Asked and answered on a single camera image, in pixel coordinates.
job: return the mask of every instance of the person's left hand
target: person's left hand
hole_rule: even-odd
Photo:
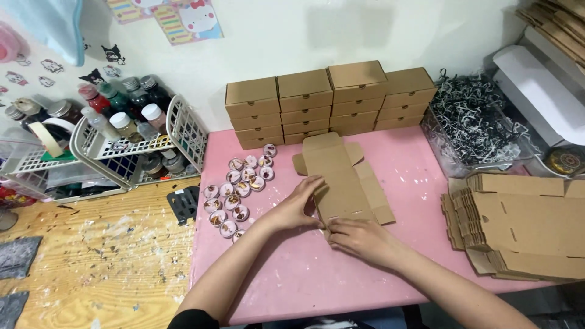
[[[262,215],[258,222],[265,223],[265,225],[271,226],[276,231],[306,225],[325,228],[318,219],[307,216],[304,213],[307,201],[313,195],[315,189],[324,182],[323,176],[311,176],[303,179],[292,191],[291,195]]]

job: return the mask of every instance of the white wall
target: white wall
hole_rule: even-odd
[[[91,47],[84,67],[72,67],[5,12],[30,49],[32,65],[1,64],[0,85],[7,102],[40,94],[51,100],[81,98],[79,76],[105,60],[100,45],[117,44],[127,65],[123,76],[157,75],[187,98],[210,131],[232,129],[223,108],[225,84],[323,68],[331,64],[380,60],[385,71],[424,66],[433,78],[482,67],[484,58],[513,43],[524,25],[514,17],[519,0],[214,0],[224,39],[171,47],[154,19],[119,25],[102,0],[84,0],[81,29]],[[53,59],[66,67],[51,74],[40,61]],[[3,76],[7,70],[30,82],[24,87]],[[38,76],[57,84],[45,88]]]

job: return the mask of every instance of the pink table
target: pink table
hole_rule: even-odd
[[[345,137],[360,142],[396,216],[386,225],[396,237],[435,262],[480,284],[494,293],[550,285],[477,277],[464,252],[451,250],[440,194],[447,182],[420,127],[364,133]],[[279,146],[274,158],[276,177],[266,188],[243,199],[250,216],[259,218],[288,196],[299,176],[291,156],[301,145]],[[233,157],[261,155],[261,149],[244,151],[234,131],[209,135],[201,187],[221,184]],[[195,282],[232,242],[219,235],[199,202],[191,283]],[[248,228],[250,222],[240,225]],[[424,303],[419,291],[399,277],[367,266],[358,259],[333,251],[318,230],[285,232],[274,237],[260,254],[230,314],[230,324],[320,316]]]

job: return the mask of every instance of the black sleeve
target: black sleeve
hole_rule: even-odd
[[[184,310],[177,314],[167,329],[219,329],[219,322],[202,310]]]

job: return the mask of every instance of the hand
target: hand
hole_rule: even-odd
[[[378,223],[370,220],[335,218],[329,224],[328,242],[333,249],[345,251],[368,262],[397,269],[413,250]]]
[[[276,231],[314,225],[324,228],[316,218],[305,215],[304,208],[317,187],[325,182],[323,176],[311,176],[303,179],[286,199],[265,213],[258,221],[271,225]]]

